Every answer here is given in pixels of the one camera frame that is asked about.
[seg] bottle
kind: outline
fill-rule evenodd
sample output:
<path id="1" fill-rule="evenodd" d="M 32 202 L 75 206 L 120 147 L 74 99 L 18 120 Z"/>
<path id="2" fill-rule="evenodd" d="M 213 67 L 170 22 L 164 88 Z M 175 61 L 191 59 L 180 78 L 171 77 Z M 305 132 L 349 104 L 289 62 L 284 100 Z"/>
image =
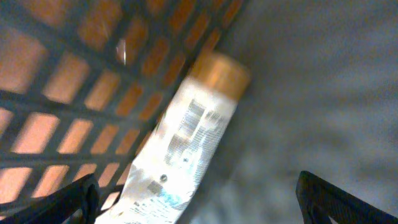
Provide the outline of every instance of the bottle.
<path id="1" fill-rule="evenodd" d="M 175 223 L 249 82 L 249 72 L 233 59 L 201 54 L 132 162 L 119 202 L 98 222 Z"/>

